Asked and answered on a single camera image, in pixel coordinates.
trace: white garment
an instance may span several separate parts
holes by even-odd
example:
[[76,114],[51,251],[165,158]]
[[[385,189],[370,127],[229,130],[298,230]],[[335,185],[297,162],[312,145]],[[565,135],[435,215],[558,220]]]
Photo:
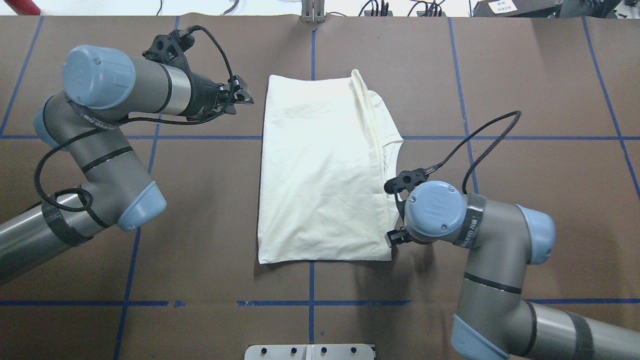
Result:
[[271,75],[264,112],[258,260],[391,260],[398,212],[384,192],[403,139],[357,70]]

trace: white label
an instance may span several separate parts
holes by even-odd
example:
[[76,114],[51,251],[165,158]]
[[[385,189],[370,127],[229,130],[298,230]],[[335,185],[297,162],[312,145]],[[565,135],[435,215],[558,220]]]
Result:
[[518,10],[512,0],[498,0],[489,3],[493,13],[509,13]]

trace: red object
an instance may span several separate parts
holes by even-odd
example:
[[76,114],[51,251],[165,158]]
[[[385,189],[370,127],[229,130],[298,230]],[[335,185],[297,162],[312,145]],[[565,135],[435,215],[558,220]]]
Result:
[[40,8],[31,0],[4,0],[18,15],[39,15]]

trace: white mounting bracket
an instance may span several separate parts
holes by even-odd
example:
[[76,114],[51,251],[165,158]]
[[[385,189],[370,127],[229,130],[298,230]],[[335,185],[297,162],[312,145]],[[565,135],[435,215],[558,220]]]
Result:
[[366,344],[252,345],[244,353],[244,360],[375,359],[375,347]]
[[324,22],[324,0],[302,0],[302,22]]

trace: white floor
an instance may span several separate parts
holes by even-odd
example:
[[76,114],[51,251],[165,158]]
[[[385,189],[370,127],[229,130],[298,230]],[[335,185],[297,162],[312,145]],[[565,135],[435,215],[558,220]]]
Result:
[[[472,7],[477,0],[471,0]],[[34,0],[43,15],[155,15],[160,0]],[[233,0],[163,0],[160,15],[182,15],[190,12],[220,15],[233,5]],[[367,0],[325,0],[326,12],[340,12],[357,16]],[[390,0],[389,10],[394,16],[406,16],[415,3],[411,0]],[[468,0],[445,0],[442,8],[447,16],[468,17]],[[638,9],[624,5],[617,7],[618,13],[629,19],[640,19]],[[300,0],[239,0],[237,8],[229,15],[281,15],[300,14]],[[0,15],[15,15],[13,10],[0,1]]]

